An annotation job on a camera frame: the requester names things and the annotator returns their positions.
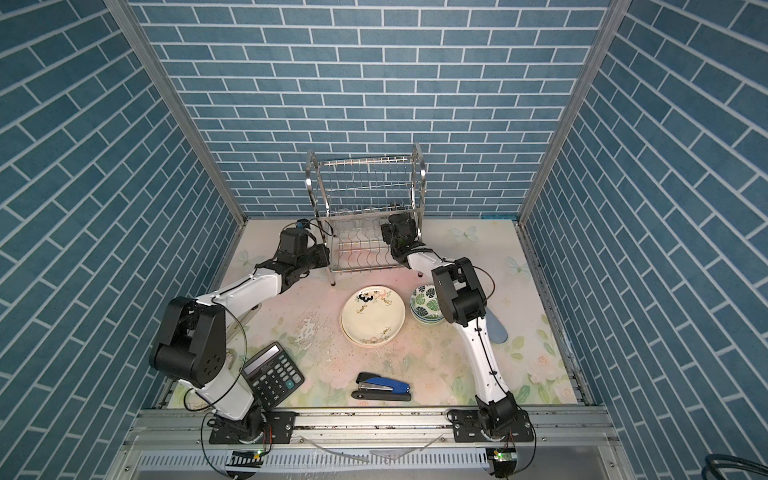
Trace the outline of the steel two-tier dish rack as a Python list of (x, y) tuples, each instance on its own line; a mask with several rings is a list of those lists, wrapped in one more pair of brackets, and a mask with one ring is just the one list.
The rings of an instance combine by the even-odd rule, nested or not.
[(382, 231), (390, 216), (406, 216), (413, 225), (407, 234), (422, 238), (426, 174), (417, 143), (390, 156), (321, 160), (307, 154), (305, 185), (329, 249), (331, 278), (400, 266)]

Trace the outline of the green leaf pattern bowl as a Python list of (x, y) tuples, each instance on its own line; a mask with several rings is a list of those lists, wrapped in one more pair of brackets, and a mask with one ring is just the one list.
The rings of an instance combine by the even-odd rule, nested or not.
[(433, 284), (421, 285), (413, 291), (410, 308), (414, 317), (421, 323), (438, 324), (444, 320)]

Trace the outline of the white plate with painted design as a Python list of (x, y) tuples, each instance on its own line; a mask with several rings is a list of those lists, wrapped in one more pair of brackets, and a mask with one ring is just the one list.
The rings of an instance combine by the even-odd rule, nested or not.
[(352, 343), (374, 348), (392, 341), (405, 318), (405, 304), (397, 292), (386, 286), (368, 286), (347, 300), (340, 323)]

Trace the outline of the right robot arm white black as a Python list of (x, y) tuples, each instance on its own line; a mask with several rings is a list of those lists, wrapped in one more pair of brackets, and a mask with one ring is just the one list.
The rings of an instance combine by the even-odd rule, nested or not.
[(466, 257), (447, 260), (427, 247), (419, 240), (416, 220), (408, 213), (389, 216), (381, 231), (394, 260), (432, 277), (441, 313), (461, 334), (474, 377), (483, 434), (492, 440), (534, 440), (528, 413), (508, 388), (492, 351), (487, 296), (472, 262)]

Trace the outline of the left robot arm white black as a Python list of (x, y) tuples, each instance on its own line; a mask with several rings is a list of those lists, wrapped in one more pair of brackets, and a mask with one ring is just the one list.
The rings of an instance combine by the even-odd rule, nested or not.
[(280, 232), (276, 252), (243, 279), (195, 298), (176, 297), (166, 306), (149, 354), (149, 364), (168, 378), (191, 386), (215, 414), (240, 422), (256, 400), (225, 365), (228, 329), (244, 328), (242, 317), (276, 297), (310, 271), (329, 265), (329, 249), (300, 219)]

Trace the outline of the grey black stapler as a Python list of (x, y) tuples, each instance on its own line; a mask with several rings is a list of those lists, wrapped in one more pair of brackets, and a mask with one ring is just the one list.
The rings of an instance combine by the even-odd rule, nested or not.
[(253, 319), (253, 318), (256, 316), (256, 314), (257, 314), (257, 313), (258, 313), (260, 310), (261, 310), (261, 305), (260, 305), (260, 304), (257, 304), (257, 305), (255, 305), (254, 307), (252, 307), (251, 309), (249, 309), (247, 312), (245, 312), (245, 313), (244, 313), (244, 314), (243, 314), (243, 315), (240, 317), (240, 322), (241, 322), (243, 325), (246, 325), (246, 324), (248, 324), (248, 323), (249, 323), (249, 322), (250, 322), (250, 321), (251, 321), (251, 320), (252, 320), (252, 319)]

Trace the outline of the black calculator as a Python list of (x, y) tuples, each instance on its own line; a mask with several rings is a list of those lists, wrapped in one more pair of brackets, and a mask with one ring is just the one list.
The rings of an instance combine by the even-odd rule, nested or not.
[(296, 363), (277, 341), (249, 359), (242, 375), (265, 411), (279, 406), (305, 381)]

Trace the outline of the blue grey cylinder object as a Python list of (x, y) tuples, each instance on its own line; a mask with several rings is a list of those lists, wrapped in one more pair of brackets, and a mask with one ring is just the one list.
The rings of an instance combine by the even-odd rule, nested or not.
[(486, 309), (485, 318), (490, 342), (498, 345), (505, 343), (509, 338), (508, 332), (490, 308)]

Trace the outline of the blue black stapler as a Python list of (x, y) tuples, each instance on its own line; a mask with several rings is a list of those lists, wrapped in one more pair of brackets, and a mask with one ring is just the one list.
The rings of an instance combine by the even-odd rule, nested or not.
[(412, 399), (407, 383), (375, 373), (360, 372), (356, 383), (357, 389), (351, 397), (357, 400), (409, 402)]

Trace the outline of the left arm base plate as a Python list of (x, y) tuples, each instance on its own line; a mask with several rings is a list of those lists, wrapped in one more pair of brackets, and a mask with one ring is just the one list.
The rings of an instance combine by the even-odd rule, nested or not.
[(214, 415), (206, 421), (211, 428), (209, 442), (213, 445), (288, 444), (296, 414), (294, 412), (264, 412), (255, 409), (242, 420), (229, 420)]

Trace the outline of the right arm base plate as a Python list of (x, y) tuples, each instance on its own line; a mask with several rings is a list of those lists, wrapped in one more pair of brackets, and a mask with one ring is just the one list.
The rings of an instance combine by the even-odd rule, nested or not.
[(507, 420), (493, 421), (480, 409), (450, 409), (446, 419), (457, 443), (532, 442), (535, 439), (528, 412), (518, 408)]

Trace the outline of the aluminium front rail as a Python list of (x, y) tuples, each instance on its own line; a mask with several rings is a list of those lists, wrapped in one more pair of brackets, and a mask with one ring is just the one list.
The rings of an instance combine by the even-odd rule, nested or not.
[(450, 409), (470, 407), (355, 407), (296, 408), (273, 412), (294, 412), (296, 420), (288, 444), (269, 445), (275, 450), (318, 445), (340, 447), (421, 446), (431, 441), (440, 445), (491, 445), (509, 447), (603, 447), (620, 440), (605, 408), (583, 405), (529, 406), (527, 412), (535, 430), (532, 442), (457, 443), (446, 419)]

